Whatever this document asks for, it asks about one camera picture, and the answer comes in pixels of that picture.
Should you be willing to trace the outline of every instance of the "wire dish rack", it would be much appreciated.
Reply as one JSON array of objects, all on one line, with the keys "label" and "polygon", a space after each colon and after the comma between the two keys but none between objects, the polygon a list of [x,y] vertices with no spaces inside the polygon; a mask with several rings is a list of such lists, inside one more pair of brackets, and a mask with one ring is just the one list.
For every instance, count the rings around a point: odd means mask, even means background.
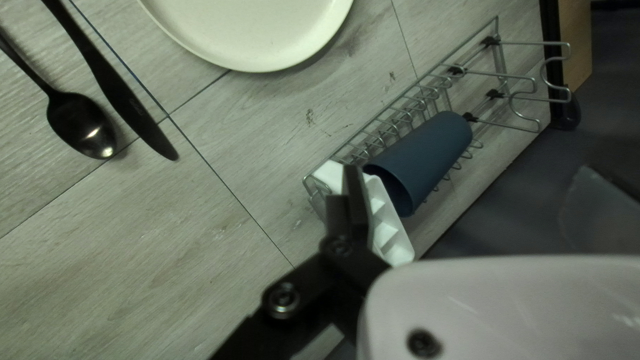
[{"label": "wire dish rack", "polygon": [[[540,65],[539,78],[508,74],[504,47],[511,45],[560,46],[563,47],[563,56],[555,56],[543,61]],[[309,195],[309,203],[324,220],[326,211],[324,198],[331,195],[332,191],[327,184],[314,177],[314,173],[327,160],[345,165],[366,164],[436,113],[444,110],[452,111],[454,106],[452,106],[451,92],[459,92],[461,88],[474,88],[474,86],[481,88],[486,86],[487,78],[495,78],[497,84],[490,87],[488,91],[484,87],[482,92],[486,91],[486,93],[480,96],[481,100],[477,101],[475,106],[467,107],[463,104],[462,106],[465,109],[468,108],[468,111],[462,116],[470,122],[539,133],[543,129],[542,121],[521,113],[515,101],[569,103],[572,99],[571,91],[564,86],[550,83],[545,75],[545,67],[551,61],[567,60],[570,54],[571,47],[566,42],[504,41],[499,33],[499,18],[493,18],[380,110],[304,177],[303,184]],[[485,63],[488,60],[492,69],[485,70],[480,66],[483,60]],[[560,99],[532,96],[538,93],[539,80],[548,88],[557,90]],[[492,109],[498,104],[505,103],[510,111],[521,119],[521,124],[508,124],[492,116]],[[461,157],[472,159],[473,154],[469,151],[470,148],[482,149],[483,146],[481,141],[474,138]],[[461,170],[461,163],[457,161],[452,169]],[[449,174],[443,178],[444,181],[450,179]]]}]

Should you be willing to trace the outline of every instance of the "white plate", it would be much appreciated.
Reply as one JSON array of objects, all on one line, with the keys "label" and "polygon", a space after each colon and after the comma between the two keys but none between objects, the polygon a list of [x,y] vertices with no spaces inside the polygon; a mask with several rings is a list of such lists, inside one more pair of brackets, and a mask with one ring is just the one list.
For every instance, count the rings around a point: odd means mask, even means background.
[{"label": "white plate", "polygon": [[338,31],[353,0],[138,0],[187,50],[216,65],[268,72],[301,63]]}]

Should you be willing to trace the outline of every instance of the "cup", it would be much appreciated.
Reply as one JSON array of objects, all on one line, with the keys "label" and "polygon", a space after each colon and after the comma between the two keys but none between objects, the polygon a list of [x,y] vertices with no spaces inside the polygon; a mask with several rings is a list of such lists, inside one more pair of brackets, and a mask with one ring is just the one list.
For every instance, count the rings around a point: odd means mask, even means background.
[{"label": "cup", "polygon": [[410,217],[471,144],[471,127],[443,111],[364,165],[382,179],[400,217]]}]

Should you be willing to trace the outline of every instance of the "bolt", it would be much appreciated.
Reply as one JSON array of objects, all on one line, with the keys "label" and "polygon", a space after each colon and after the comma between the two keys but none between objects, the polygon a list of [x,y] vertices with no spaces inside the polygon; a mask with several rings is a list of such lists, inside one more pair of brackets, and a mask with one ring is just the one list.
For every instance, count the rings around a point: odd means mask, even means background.
[{"label": "bolt", "polygon": [[269,310],[277,319],[289,317],[289,313],[298,306],[300,294],[290,282],[283,282],[269,294]]},{"label": "bolt", "polygon": [[434,357],[442,349],[433,335],[422,329],[412,331],[406,344],[413,355],[422,359]]},{"label": "bolt", "polygon": [[353,247],[351,246],[351,244],[348,241],[341,238],[333,240],[331,242],[331,245],[329,246],[332,253],[338,256],[342,256],[344,258],[349,256],[351,254],[351,251],[353,250]]}]

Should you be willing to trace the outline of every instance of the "black knife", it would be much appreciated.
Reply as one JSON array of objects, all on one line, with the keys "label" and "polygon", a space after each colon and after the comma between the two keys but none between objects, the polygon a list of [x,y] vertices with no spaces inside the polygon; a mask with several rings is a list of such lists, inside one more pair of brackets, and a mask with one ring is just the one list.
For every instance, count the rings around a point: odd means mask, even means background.
[{"label": "black knife", "polygon": [[98,51],[60,0],[42,0],[76,44],[93,72],[100,89],[116,112],[153,150],[169,160],[178,160],[178,152],[140,100],[118,72]]}]

